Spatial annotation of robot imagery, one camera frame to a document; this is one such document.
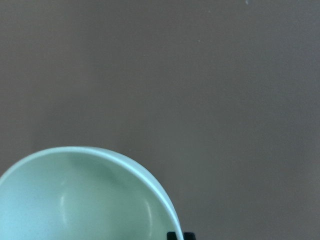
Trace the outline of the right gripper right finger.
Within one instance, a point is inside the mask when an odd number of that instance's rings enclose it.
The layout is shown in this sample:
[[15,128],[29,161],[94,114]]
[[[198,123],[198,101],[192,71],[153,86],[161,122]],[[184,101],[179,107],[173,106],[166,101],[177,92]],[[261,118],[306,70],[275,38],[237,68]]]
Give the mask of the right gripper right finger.
[[196,235],[194,232],[184,232],[183,239],[184,240],[196,240]]

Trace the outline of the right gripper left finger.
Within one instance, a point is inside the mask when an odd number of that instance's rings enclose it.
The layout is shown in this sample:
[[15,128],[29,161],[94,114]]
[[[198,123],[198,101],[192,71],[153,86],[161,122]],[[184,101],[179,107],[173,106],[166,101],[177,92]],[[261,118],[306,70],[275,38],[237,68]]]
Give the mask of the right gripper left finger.
[[170,231],[166,234],[166,239],[167,240],[178,240],[176,233],[173,231]]

